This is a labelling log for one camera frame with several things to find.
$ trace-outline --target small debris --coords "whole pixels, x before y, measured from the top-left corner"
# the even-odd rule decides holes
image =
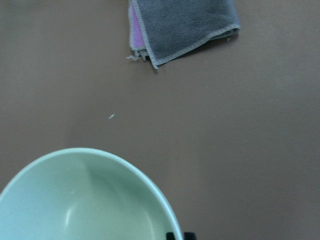
[[[111,114],[110,117],[108,117],[108,119],[109,119],[109,120],[112,119],[115,115],[116,115],[116,114],[114,114],[114,113]]]
[[[133,61],[137,61],[137,60],[139,60],[139,57],[130,55],[130,56],[127,56],[126,59],[132,59]]]

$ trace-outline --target folded cloth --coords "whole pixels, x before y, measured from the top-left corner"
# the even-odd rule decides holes
[[[155,69],[240,28],[233,0],[129,0],[130,47]]]

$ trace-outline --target light green bowl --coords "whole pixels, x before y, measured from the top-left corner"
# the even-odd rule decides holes
[[[1,240],[165,240],[183,236],[157,186],[111,153],[70,148],[20,171],[0,195]]]

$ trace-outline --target brown table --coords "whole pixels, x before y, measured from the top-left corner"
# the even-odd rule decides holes
[[[199,240],[318,240],[319,0],[236,1],[238,37],[158,71],[126,59],[127,4],[0,3],[0,191],[44,154],[97,148]]]

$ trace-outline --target towel stitching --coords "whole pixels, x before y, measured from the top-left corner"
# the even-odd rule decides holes
[[[140,23],[140,28],[141,28],[141,33],[142,33],[142,37],[143,37],[143,41],[144,41],[144,45],[146,47],[146,50],[148,51],[152,66],[154,67],[154,69],[159,69],[158,68],[158,64],[157,64],[157,60],[155,58],[154,52],[152,51],[150,44],[149,44],[149,39],[148,39],[148,35],[146,32],[146,27],[145,27],[145,22],[142,19],[141,13],[140,13],[140,8],[139,5],[137,3],[137,0],[131,0],[135,9],[135,14],[139,20]]]
[[[240,25],[236,24],[236,23],[228,25],[228,26],[226,26],[226,27],[224,27],[224,28],[222,28],[220,30],[216,30],[214,32],[209,33],[207,36],[205,36],[204,38],[200,39],[199,41],[196,41],[195,43],[193,43],[193,44],[191,44],[191,45],[189,45],[189,46],[177,51],[176,53],[174,53],[174,54],[172,54],[170,56],[166,56],[164,58],[156,60],[154,63],[156,65],[165,64],[165,63],[167,63],[167,62],[169,62],[169,61],[171,61],[171,60],[173,60],[173,59],[175,59],[175,58],[177,58],[177,57],[179,57],[179,56],[181,56],[183,54],[186,54],[187,52],[190,52],[191,50],[194,50],[194,49],[200,47],[202,44],[208,42],[214,36],[218,36],[218,35],[223,34],[226,31],[230,31],[232,29],[239,29],[239,28],[240,28]]]

